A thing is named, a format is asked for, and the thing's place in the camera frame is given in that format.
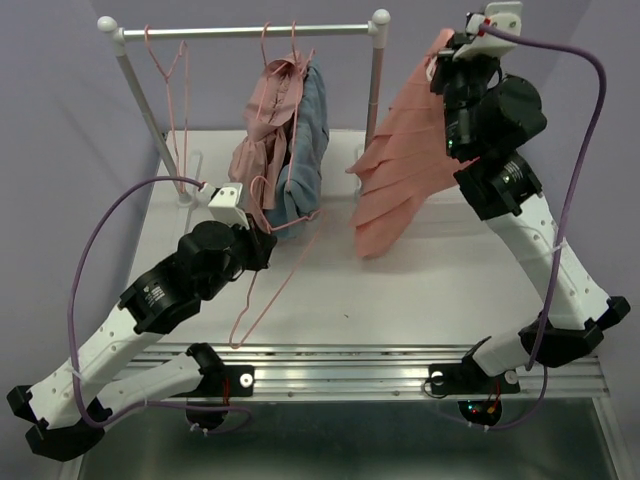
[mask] horizontal bar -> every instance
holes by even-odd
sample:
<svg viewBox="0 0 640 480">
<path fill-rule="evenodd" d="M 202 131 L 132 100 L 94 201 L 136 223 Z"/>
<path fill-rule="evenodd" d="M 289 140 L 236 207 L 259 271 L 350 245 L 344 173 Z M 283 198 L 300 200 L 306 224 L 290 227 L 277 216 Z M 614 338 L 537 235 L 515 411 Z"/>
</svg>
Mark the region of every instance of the horizontal bar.
<svg viewBox="0 0 640 480">
<path fill-rule="evenodd" d="M 289 37 L 292 27 L 268 27 L 265 37 Z M 154 40 L 188 40 L 193 38 L 251 38 L 260 37 L 264 27 L 240 28 L 176 28 L 155 29 L 148 31 L 149 38 Z M 375 35 L 377 29 L 368 23 L 355 25 L 296 25 L 295 36 L 314 37 L 322 35 Z M 126 42 L 144 40 L 144 30 L 123 30 L 122 36 Z"/>
</svg>

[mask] gray floor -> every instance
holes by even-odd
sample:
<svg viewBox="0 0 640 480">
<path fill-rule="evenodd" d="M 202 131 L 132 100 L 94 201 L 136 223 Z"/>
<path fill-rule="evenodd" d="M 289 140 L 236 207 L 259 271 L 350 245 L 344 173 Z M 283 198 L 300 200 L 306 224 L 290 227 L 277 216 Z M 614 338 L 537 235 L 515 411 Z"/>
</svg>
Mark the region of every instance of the gray floor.
<svg viewBox="0 0 640 480">
<path fill-rule="evenodd" d="M 529 402 L 506 401 L 504 420 Z M 241 433 L 204 438 L 184 415 L 126 419 L 85 457 L 101 479 L 553 479 L 615 478 L 590 400 L 547 400 L 534 419 L 483 433 L 437 415 L 454 402 L 254 405 Z"/>
</svg>

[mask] white tabletop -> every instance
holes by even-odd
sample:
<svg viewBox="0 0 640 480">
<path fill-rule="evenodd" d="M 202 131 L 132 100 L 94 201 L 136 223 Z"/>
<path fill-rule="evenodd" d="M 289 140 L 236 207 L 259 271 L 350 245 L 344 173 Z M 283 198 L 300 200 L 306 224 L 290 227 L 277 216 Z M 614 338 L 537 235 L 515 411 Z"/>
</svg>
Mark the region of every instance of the white tabletop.
<svg viewBox="0 0 640 480">
<path fill-rule="evenodd" d="M 242 131 L 191 132 L 192 159 L 197 152 L 202 154 L 199 178 L 214 185 L 228 181 L 231 152 L 243 137 Z M 361 152 L 363 137 L 362 132 L 332 131 L 323 160 L 323 207 L 328 219 L 309 257 L 247 344 L 466 345 L 531 322 L 541 307 L 535 290 L 506 246 L 476 218 L 456 188 L 432 197 L 386 256 L 377 260 L 355 256 L 347 222 L 357 180 L 344 169 Z M 156 185 L 131 280 L 172 253 L 183 232 L 211 219 L 204 205 L 189 215 L 178 212 L 173 185 Z M 302 238 L 276 247 L 271 268 L 258 275 L 252 308 L 236 340 L 289 274 L 317 226 L 318 222 L 307 225 Z M 198 316 L 162 341 L 227 342 L 244 307 L 251 276 L 245 273 L 227 285 L 202 304 Z"/>
</svg>

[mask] gray-blue garment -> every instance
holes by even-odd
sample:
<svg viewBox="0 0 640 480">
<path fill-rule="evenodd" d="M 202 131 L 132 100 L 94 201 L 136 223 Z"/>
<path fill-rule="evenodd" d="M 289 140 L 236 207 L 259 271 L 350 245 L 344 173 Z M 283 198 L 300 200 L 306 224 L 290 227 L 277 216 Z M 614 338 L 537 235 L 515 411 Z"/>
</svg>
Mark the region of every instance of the gray-blue garment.
<svg viewBox="0 0 640 480">
<path fill-rule="evenodd" d="M 276 208 L 264 212 L 272 227 L 279 227 L 310 215 L 320 208 L 320 163 L 328 143 L 326 89 L 318 64 L 312 60 L 298 107 L 291 188 L 290 191 L 286 191 L 287 176 L 291 168 L 289 163 L 284 166 L 278 177 Z M 305 222 L 300 222 L 275 234 L 280 238 L 292 238 L 302 232 L 304 225 Z"/>
</svg>

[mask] gray wall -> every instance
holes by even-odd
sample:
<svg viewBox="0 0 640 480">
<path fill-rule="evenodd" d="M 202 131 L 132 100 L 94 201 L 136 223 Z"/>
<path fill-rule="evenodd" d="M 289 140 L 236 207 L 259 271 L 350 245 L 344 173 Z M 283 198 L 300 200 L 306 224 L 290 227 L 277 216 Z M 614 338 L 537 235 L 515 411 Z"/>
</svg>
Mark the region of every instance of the gray wall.
<svg viewBox="0 0 640 480">
<path fill-rule="evenodd" d="M 9 0 L 0 15 L 0 392 L 35 383 L 68 356 L 75 265 L 108 205 L 154 171 L 150 140 L 86 0 Z M 115 215 L 80 289 L 79 336 L 122 290 L 146 196 Z M 0 478 L 55 478 L 27 424 L 0 406 Z"/>
<path fill-rule="evenodd" d="M 609 88 L 575 196 L 568 238 L 593 277 L 610 294 L 625 295 L 632 313 L 607 332 L 599 350 L 618 419 L 640 476 L 640 213 L 637 154 L 637 0 L 593 0 L 571 43 L 596 53 Z M 593 110 L 597 80 L 583 60 L 562 56 L 543 92 L 549 126 L 528 158 L 558 213 Z"/>
<path fill-rule="evenodd" d="M 462 28 L 467 11 L 477 10 L 478 0 L 92 0 L 100 15 L 113 16 L 125 28 L 254 26 L 272 24 L 365 23 L 380 7 L 391 12 L 389 47 L 385 59 L 381 107 L 393 96 L 422 58 L 440 28 Z M 535 0 L 525 2 L 524 31 L 547 40 L 568 40 L 588 0 Z M 196 128 L 243 128 L 242 111 L 262 70 L 257 39 L 192 41 L 192 115 Z M 164 64 L 171 61 L 177 42 L 154 43 Z M 290 42 L 268 39 L 268 58 L 290 51 Z M 328 88 L 330 126 L 364 128 L 370 71 L 371 40 L 305 38 L 300 47 L 312 46 L 323 68 Z M 158 116 L 168 124 L 163 82 L 144 45 L 129 48 L 142 85 Z M 540 52 L 516 52 L 508 65 L 537 85 L 553 68 L 555 57 Z M 177 118 L 182 118 L 182 71 L 175 78 Z"/>
</svg>

